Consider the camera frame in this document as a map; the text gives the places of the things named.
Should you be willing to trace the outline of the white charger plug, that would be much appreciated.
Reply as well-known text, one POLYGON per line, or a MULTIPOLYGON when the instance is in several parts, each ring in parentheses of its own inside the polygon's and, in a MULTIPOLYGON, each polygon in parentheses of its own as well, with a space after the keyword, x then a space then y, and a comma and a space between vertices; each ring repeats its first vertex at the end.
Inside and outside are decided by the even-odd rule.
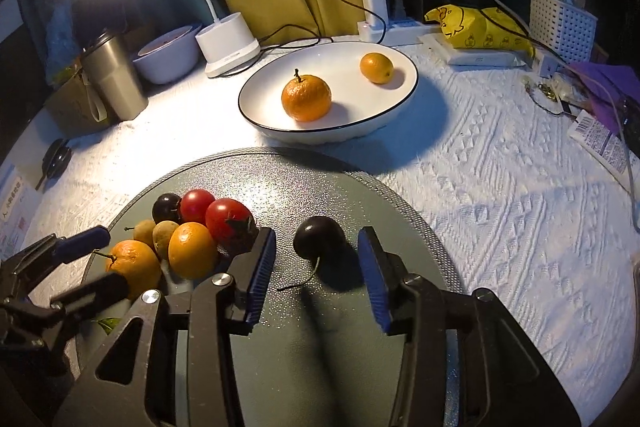
POLYGON ((366 21, 374 29, 382 29, 388 23, 386 0, 362 0, 362 6, 366 9, 366 21))

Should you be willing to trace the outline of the small orange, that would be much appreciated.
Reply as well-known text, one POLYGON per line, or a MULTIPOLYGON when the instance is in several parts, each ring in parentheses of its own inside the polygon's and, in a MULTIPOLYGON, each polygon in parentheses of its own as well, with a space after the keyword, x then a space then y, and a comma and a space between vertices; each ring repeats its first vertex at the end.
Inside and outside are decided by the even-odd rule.
POLYGON ((217 244, 205 225, 186 222, 172 233, 168 263, 178 277, 191 281, 204 279, 213 273, 217 258, 217 244))
POLYGON ((389 83, 395 69, 393 62, 386 55, 378 52, 363 55, 359 67, 361 74, 374 84, 389 83))

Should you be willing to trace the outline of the round grey-green mat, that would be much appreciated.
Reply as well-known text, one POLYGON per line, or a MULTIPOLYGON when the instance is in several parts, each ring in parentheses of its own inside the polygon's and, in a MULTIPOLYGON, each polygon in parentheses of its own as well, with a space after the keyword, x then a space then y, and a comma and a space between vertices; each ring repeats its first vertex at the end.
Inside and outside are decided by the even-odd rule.
POLYGON ((410 272, 461 291, 445 247, 419 213, 344 161, 311 150, 251 148, 194 161, 131 197, 110 223, 114 241, 150 217, 158 196, 190 188, 242 202, 277 237, 260 321, 231 340, 245 424, 386 425, 404 340, 375 322, 355 251, 314 269, 294 253, 293 237, 311 216, 333 218, 349 243, 371 227, 410 272))

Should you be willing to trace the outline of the white power strip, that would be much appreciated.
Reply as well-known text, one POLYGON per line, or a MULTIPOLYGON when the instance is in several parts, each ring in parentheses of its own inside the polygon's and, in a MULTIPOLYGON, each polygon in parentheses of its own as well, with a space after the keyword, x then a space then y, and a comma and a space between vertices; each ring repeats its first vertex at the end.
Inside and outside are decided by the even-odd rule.
POLYGON ((424 35, 440 34, 439 24, 422 24, 415 20, 391 20, 386 31, 382 26, 371 26, 365 20, 357 23, 359 39, 381 43, 384 46, 411 46, 424 35))

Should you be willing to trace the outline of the brown longan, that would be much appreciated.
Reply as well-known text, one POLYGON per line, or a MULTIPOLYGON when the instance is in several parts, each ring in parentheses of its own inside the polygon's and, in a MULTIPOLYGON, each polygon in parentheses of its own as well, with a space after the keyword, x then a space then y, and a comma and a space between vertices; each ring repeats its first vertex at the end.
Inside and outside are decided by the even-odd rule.
POLYGON ((175 221, 164 220, 158 222, 152 231, 153 249, 160 260, 168 259, 168 247, 172 234, 178 229, 175 221))
POLYGON ((151 249, 154 249, 153 231, 155 229, 155 221, 146 219, 138 222, 133 227, 126 227, 125 231, 132 232, 132 239, 141 242, 151 249))

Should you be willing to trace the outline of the black round object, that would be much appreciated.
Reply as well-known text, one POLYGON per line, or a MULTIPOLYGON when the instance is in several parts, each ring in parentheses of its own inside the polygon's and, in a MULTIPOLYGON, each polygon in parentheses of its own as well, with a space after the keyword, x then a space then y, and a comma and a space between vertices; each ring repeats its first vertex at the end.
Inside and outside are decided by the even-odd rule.
POLYGON ((51 143, 41 161, 41 176, 35 190, 39 191, 44 182, 58 179, 66 170, 73 156, 68 146, 69 139, 56 139, 51 143))

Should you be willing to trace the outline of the large orange with leaf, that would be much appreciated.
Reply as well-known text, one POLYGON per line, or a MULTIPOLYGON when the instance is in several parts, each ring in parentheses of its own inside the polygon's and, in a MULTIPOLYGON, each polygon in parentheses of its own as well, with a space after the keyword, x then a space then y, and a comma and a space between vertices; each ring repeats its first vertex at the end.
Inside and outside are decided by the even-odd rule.
POLYGON ((294 77, 282 90, 281 104, 288 117, 295 121, 315 121, 329 113, 332 91, 320 77, 300 75, 296 68, 294 77))

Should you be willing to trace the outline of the white woven basket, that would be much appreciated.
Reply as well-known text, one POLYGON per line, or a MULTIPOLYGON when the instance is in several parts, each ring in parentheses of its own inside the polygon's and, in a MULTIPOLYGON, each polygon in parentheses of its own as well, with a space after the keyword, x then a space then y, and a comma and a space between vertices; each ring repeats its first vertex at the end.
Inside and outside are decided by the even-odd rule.
POLYGON ((559 0, 530 0, 530 32, 567 63, 590 61, 597 22, 591 13, 559 0))

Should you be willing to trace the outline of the red tomato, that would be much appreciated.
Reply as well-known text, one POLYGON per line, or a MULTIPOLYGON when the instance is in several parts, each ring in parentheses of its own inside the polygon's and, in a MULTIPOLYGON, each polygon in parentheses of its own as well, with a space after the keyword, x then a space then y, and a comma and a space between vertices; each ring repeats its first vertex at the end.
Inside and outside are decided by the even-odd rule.
POLYGON ((215 202, 215 196, 204 188, 194 188, 187 191, 180 200, 180 216, 183 222, 206 223, 206 212, 215 202))
POLYGON ((207 208, 206 228, 214 241, 230 256, 252 248, 258 235, 253 213, 236 199, 215 199, 207 208))

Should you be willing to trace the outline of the dark plum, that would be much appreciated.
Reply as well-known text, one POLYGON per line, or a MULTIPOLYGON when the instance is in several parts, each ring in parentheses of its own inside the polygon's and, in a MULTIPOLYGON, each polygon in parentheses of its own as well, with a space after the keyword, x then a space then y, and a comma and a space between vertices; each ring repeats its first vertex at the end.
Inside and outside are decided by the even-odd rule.
POLYGON ((152 207, 152 218, 155 223, 162 221, 182 222, 180 205, 182 198, 175 193, 164 193, 157 197, 152 207))

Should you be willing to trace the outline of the green leaf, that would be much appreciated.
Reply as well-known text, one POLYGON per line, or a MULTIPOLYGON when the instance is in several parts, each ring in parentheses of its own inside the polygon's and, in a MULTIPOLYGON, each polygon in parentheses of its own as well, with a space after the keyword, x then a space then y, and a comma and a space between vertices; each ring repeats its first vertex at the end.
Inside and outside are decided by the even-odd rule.
POLYGON ((105 335, 110 335, 111 332, 116 329, 120 323, 119 317, 102 317, 102 319, 94 321, 96 325, 104 332, 105 335))

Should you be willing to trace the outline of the purple cloth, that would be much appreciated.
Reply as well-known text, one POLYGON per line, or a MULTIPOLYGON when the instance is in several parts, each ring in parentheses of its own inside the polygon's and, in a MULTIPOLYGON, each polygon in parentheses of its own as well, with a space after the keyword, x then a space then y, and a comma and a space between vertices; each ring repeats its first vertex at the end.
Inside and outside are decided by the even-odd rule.
POLYGON ((616 107, 620 120, 624 120, 623 103, 627 100, 639 104, 639 78, 630 66, 606 65, 591 62, 570 64, 585 88, 590 91, 592 113, 613 133, 620 132, 614 114, 616 107))

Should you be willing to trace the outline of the dark cherry with stem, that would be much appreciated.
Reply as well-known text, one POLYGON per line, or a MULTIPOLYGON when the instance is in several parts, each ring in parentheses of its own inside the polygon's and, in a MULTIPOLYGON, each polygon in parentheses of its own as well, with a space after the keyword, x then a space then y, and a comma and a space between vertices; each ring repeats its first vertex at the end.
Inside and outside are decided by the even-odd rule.
POLYGON ((307 218, 295 232, 293 249, 299 258, 312 264, 312 271, 305 280, 280 287, 278 291, 288 291, 306 285, 318 272, 322 260, 336 258, 346 251, 346 247, 346 235, 334 219, 326 216, 307 218))

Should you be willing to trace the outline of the white printed card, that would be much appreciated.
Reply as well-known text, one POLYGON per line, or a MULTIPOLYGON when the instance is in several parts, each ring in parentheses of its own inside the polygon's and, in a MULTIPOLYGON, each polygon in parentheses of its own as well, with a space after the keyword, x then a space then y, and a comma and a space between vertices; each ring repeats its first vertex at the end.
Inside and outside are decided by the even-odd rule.
POLYGON ((6 261, 20 251, 42 195, 13 164, 1 168, 0 255, 6 261))

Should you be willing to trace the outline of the barcode label packet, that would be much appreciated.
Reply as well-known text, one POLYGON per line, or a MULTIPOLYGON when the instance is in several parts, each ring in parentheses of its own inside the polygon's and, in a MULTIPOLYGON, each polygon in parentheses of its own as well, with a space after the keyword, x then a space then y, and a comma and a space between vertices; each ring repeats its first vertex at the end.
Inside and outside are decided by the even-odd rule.
POLYGON ((600 162, 627 192, 630 191, 629 177, 632 176, 634 191, 639 194, 639 158, 632 152, 626 157, 622 141, 604 124, 582 110, 567 134, 600 162))

